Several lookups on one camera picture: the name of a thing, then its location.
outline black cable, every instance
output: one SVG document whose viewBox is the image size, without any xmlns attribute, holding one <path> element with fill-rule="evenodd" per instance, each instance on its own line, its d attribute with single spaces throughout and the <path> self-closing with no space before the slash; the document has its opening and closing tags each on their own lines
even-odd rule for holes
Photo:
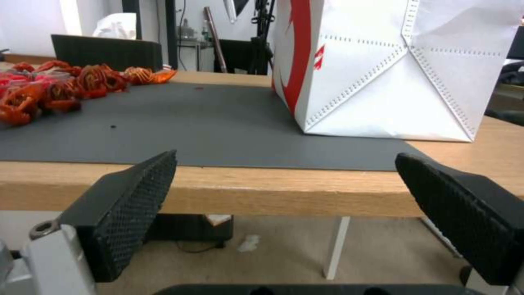
<svg viewBox="0 0 524 295">
<path fill-rule="evenodd" d="M 204 252 L 207 252 L 207 251 L 210 251 L 210 250 L 213 250 L 213 249 L 216 249 L 216 248 L 220 248 L 220 244 L 221 243 L 217 243 L 209 248 L 204 248 L 204 249 L 200 249 L 200 250 L 187 250 L 187 249 L 184 249 L 182 247 L 180 247 L 180 244 L 178 244 L 178 241 L 175 241 L 175 244 L 177 244 L 177 248 L 182 251 L 182 252 L 185 252 L 185 253 L 189 253 L 189 254 L 198 254 L 198 253 L 204 253 Z"/>
<path fill-rule="evenodd" d="M 158 1 L 156 1 L 156 5 L 157 5 L 157 40 L 160 44 L 162 44 L 160 42 L 160 13 L 158 13 Z"/>
<path fill-rule="evenodd" d="M 182 16 L 180 17 L 180 25 L 178 26 L 178 60 L 180 61 L 180 64 L 184 68 L 184 71 L 187 71 L 185 68 L 184 62 L 182 61 L 182 58 L 180 57 L 180 54 L 182 53 L 182 21 L 184 20 L 184 14 L 185 14 L 185 0 L 184 0 L 184 8 L 182 9 Z"/>
</svg>

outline white paper bag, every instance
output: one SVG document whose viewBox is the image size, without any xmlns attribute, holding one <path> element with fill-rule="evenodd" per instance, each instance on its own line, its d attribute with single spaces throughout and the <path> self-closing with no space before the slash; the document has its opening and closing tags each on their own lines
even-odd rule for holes
<svg viewBox="0 0 524 295">
<path fill-rule="evenodd" d="M 522 0 L 279 0 L 273 84 L 305 133 L 473 141 Z"/>
</svg>

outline black chair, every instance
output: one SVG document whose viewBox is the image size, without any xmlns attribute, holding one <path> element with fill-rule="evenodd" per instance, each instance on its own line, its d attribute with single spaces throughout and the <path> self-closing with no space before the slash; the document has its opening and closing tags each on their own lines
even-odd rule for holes
<svg viewBox="0 0 524 295">
<path fill-rule="evenodd" d="M 251 43 L 251 41 L 220 40 L 220 46 L 222 47 L 222 54 L 224 55 L 228 73 L 235 73 L 235 69 L 249 72 L 249 68 L 252 66 L 253 59 L 255 58 L 253 43 Z M 214 72 L 222 72 L 216 58 Z M 265 72 L 261 74 L 267 75 L 267 64 L 265 66 Z"/>
</svg>

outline metal pole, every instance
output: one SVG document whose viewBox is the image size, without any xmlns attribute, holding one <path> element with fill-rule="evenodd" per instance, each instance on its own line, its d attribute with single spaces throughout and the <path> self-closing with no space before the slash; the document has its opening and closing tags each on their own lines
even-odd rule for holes
<svg viewBox="0 0 524 295">
<path fill-rule="evenodd" d="M 226 61 L 224 59 L 224 55 L 222 54 L 222 48 L 220 47 L 219 35 L 216 32 L 215 23 L 213 21 L 213 16 L 211 15 L 211 10 L 209 9 L 209 6 L 204 7 L 204 13 L 206 17 L 208 18 L 209 29 L 211 30 L 211 35 L 213 35 L 213 42 L 215 43 L 215 52 L 216 52 L 217 58 L 219 59 L 220 69 L 222 70 L 222 73 L 227 73 Z"/>
</svg>

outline gray mat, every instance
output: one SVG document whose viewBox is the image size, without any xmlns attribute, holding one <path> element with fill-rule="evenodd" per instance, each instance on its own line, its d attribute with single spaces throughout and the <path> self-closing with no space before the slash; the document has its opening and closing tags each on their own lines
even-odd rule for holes
<svg viewBox="0 0 524 295">
<path fill-rule="evenodd" d="M 185 166 L 394 171 L 403 141 L 304 135 L 268 88 L 170 83 L 0 127 L 0 160 L 135 164 L 177 149 Z"/>
</svg>

